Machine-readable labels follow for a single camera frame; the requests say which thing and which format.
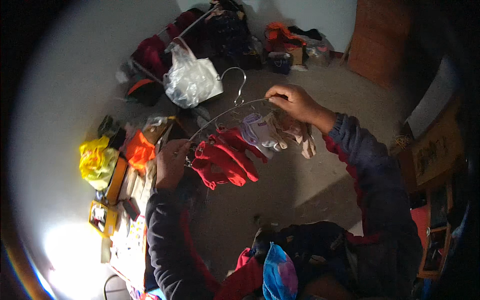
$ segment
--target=smartphone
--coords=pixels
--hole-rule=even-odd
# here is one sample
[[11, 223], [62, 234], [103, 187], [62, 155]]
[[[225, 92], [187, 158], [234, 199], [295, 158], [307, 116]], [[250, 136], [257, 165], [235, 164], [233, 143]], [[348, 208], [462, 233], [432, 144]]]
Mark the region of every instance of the smartphone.
[[136, 221], [140, 213], [138, 212], [138, 209], [133, 205], [133, 203], [130, 201], [130, 199], [125, 199], [122, 201], [123, 208], [125, 208], [125, 211], [129, 215], [129, 217], [133, 220]]

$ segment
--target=dark jacket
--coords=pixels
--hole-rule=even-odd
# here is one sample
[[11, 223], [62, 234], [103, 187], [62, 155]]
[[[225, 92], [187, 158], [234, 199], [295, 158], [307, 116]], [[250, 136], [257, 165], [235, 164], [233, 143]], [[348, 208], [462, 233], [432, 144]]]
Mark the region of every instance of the dark jacket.
[[[327, 149], [347, 163], [347, 171], [356, 179], [364, 237], [347, 236], [357, 257], [355, 292], [405, 298], [422, 247], [397, 162], [354, 117], [337, 114], [324, 139]], [[185, 239], [181, 214], [167, 191], [158, 191], [147, 204], [147, 241], [156, 281], [167, 299], [212, 299], [214, 289], [211, 284], [207, 287], [211, 278], [206, 279], [191, 240]]]

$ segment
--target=shelf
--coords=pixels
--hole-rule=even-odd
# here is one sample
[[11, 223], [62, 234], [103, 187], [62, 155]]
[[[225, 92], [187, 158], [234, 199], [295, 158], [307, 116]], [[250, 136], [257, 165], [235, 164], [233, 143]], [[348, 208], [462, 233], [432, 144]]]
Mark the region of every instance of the shelf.
[[442, 231], [442, 230], [447, 230], [447, 226], [441, 226], [441, 227], [437, 227], [435, 229], [430, 229], [430, 233], [437, 232], [437, 231]]

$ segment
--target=yellow plastic bag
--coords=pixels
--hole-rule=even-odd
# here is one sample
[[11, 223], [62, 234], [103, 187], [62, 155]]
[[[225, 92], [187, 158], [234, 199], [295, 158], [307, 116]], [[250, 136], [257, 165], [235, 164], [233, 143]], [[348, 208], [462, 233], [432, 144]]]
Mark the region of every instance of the yellow plastic bag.
[[80, 145], [79, 170], [82, 178], [88, 181], [97, 191], [108, 187], [119, 153], [107, 148], [109, 139], [106, 136]]

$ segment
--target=yellow box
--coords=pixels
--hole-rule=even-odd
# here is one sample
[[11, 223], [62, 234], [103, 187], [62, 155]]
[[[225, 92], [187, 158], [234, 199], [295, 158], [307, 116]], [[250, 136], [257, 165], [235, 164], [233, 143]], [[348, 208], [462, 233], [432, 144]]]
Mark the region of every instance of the yellow box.
[[128, 163], [125, 159], [119, 157], [115, 171], [113, 171], [110, 184], [108, 185], [105, 197], [108, 200], [108, 205], [116, 205], [118, 203], [118, 197], [123, 183], [123, 177], [125, 177], [125, 171], [127, 170]]
[[[106, 211], [107, 211], [107, 216], [105, 217], [105, 228], [104, 228], [103, 232], [97, 225], [95, 225], [92, 222], [92, 219], [93, 219], [92, 218], [92, 208], [93, 208], [94, 205], [100, 206], [100, 207], [106, 209]], [[92, 224], [93, 227], [95, 227], [95, 229], [98, 231], [98, 233], [100, 233], [100, 235], [102, 237], [109, 238], [115, 232], [115, 226], [117, 224], [117, 216], [118, 216], [118, 213], [115, 210], [115, 208], [106, 207], [105, 205], [101, 204], [100, 202], [93, 200], [92, 205], [90, 206], [90, 213], [89, 213], [89, 216], [88, 216], [88, 222], [90, 224]]]

